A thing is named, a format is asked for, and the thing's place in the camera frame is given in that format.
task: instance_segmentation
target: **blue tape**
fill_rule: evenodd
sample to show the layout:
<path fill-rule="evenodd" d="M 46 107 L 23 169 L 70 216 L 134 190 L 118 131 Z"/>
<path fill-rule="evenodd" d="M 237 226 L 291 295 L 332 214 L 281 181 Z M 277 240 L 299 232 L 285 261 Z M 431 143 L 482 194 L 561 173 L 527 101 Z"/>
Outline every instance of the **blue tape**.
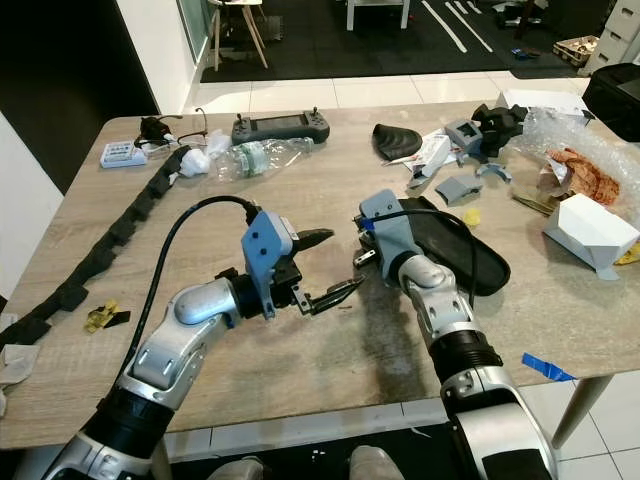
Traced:
<path fill-rule="evenodd" d="M 545 377 L 550 378 L 551 380 L 554 380 L 556 382 L 566 382 L 567 380 L 575 380 L 576 378 L 572 375 L 569 375 L 567 372 L 554 365 L 553 363 L 540 360 L 530 353 L 525 353 L 522 355 L 522 363 L 527 367 L 531 367 L 534 370 L 537 370 Z"/>
<path fill-rule="evenodd" d="M 375 227 L 373 226 L 374 222 L 371 221 L 370 218 L 363 218 L 362 220 L 360 220 L 360 224 L 365 230 L 369 230 L 369 231 L 375 230 Z"/>

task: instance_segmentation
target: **white chair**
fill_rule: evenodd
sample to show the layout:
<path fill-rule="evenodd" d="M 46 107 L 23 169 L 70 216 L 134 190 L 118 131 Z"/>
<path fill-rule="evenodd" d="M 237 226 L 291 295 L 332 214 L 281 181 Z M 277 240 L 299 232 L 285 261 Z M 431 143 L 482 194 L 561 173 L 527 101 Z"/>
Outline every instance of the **white chair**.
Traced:
<path fill-rule="evenodd" d="M 253 39 L 253 44 L 256 46 L 256 50 L 258 51 L 258 55 L 260 55 L 260 60 L 262 60 L 262 65 L 264 68 L 269 68 L 267 65 L 267 61 L 264 58 L 264 53 L 262 52 L 265 49 L 264 42 L 262 41 L 262 37 L 260 36 L 260 32 L 258 31 L 258 27 L 256 26 L 256 21 L 253 18 L 253 14 L 251 13 L 252 6 L 258 6 L 260 9 L 260 13 L 263 18 L 264 12 L 262 11 L 262 0 L 232 0 L 229 2 L 222 2 L 220 0 L 208 0 L 209 3 L 217 6 L 216 11 L 213 14 L 213 38 L 214 38 L 214 60 L 213 60 L 213 69 L 218 71 L 218 62 L 220 58 L 220 7 L 233 7 L 238 6 L 242 7 L 242 16 L 244 17 L 244 21 L 247 22 L 247 28 L 249 29 L 249 33 L 251 34 L 251 38 Z"/>
<path fill-rule="evenodd" d="M 353 30 L 353 16 L 355 7 L 381 7 L 386 5 L 402 5 L 402 18 L 400 28 L 407 28 L 409 19 L 409 5 L 411 0 L 347 0 L 347 30 Z"/>

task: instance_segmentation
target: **yellow object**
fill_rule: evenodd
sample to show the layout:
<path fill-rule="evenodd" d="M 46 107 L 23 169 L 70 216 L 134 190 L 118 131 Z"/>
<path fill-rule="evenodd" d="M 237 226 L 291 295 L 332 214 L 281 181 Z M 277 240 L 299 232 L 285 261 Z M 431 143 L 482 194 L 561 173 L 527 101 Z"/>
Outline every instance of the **yellow object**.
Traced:
<path fill-rule="evenodd" d="M 84 329 L 89 333 L 94 333 L 99 328 L 104 327 L 109 320 L 118 312 L 118 302 L 109 300 L 103 307 L 96 308 L 87 315 L 87 323 Z"/>
<path fill-rule="evenodd" d="M 615 265 L 627 265 L 640 261 L 640 242 L 637 242 L 627 253 L 621 256 Z"/>
<path fill-rule="evenodd" d="M 475 227 L 480 225 L 480 210 L 477 208 L 470 208 L 462 216 L 462 221 L 467 224 L 468 227 Z"/>

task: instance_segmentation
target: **remote controller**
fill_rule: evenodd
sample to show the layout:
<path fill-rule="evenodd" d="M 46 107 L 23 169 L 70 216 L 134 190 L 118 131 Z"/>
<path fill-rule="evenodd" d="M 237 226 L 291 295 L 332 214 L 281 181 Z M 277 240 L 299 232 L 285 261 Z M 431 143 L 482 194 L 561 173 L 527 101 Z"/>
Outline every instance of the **remote controller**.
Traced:
<path fill-rule="evenodd" d="M 329 124 L 316 107 L 299 115 L 252 119 L 238 114 L 233 122 L 231 141 L 234 145 L 268 138 L 310 137 L 314 143 L 322 143 L 329 137 Z"/>
<path fill-rule="evenodd" d="M 130 167 L 146 163 L 147 156 L 134 146 L 133 141 L 108 143 L 100 157 L 102 168 Z"/>

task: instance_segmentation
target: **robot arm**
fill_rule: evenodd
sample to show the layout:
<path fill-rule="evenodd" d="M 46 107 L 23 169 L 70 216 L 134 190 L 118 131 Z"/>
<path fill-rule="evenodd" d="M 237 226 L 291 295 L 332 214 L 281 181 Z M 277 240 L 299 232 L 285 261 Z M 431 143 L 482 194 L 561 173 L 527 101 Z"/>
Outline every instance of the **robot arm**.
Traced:
<path fill-rule="evenodd" d="M 422 254 L 406 216 L 375 220 L 401 211 L 394 194 L 384 190 L 360 204 L 356 223 L 362 243 L 380 258 L 385 283 L 400 287 L 417 312 L 461 477 L 557 478 L 546 438 L 458 292 L 454 274 Z"/>
<path fill-rule="evenodd" d="M 285 218 L 260 211 L 242 238 L 248 273 L 230 269 L 175 295 L 163 322 L 43 478 L 147 478 L 173 414 L 207 353 L 229 328 L 260 313 L 272 318 L 276 308 L 292 304 L 315 315 L 340 303 L 362 282 L 339 283 L 317 299 L 302 292 L 294 255 L 331 235 L 326 229 L 296 233 Z"/>

